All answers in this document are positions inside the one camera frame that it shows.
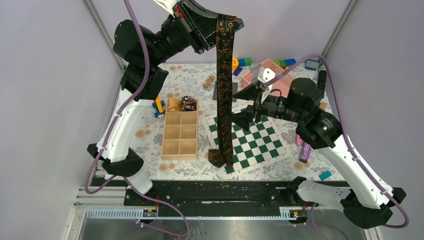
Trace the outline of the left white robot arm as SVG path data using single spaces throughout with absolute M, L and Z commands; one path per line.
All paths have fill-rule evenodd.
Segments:
M 140 25 L 129 1 L 130 19 L 119 23 L 114 33 L 113 52 L 128 65 L 123 72 L 114 113 L 101 139 L 88 145 L 93 166 L 115 178 L 122 177 L 144 206 L 155 200 L 153 183 L 143 169 L 144 160 L 130 143 L 146 111 L 157 99 L 168 71 L 160 65 L 192 47 L 197 54 L 216 50 L 219 125 L 230 127 L 227 116 L 232 104 L 232 58 L 235 33 L 244 21 L 233 15 L 208 10 L 194 0 L 159 0 L 168 12 L 158 32 Z

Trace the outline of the wooden compartment box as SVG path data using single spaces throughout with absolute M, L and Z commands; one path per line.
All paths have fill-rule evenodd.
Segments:
M 199 103 L 196 111 L 167 112 L 167 103 L 161 158 L 166 161 L 190 161 L 198 159 Z

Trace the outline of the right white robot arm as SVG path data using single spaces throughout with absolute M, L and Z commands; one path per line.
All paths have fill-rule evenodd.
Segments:
M 265 92 L 265 84 L 256 80 L 235 93 L 236 99 L 252 104 L 227 118 L 244 130 L 262 116 L 297 123 L 300 138 L 329 160 L 348 183 L 348 187 L 335 187 L 298 176 L 287 186 L 287 201 L 293 206 L 309 202 L 331 207 L 363 229 L 387 226 L 391 207 L 401 203 L 406 193 L 386 184 L 354 152 L 339 120 L 320 108 L 323 90 L 309 78 L 296 78 L 287 97 Z

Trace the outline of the black key-patterned necktie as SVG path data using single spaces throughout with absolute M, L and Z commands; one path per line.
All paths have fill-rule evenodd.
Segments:
M 220 15 L 221 18 L 236 18 Z M 208 161 L 215 167 L 233 166 L 232 122 L 225 116 L 232 113 L 232 59 L 235 32 L 227 31 L 216 42 L 217 139 L 218 148 L 208 151 Z

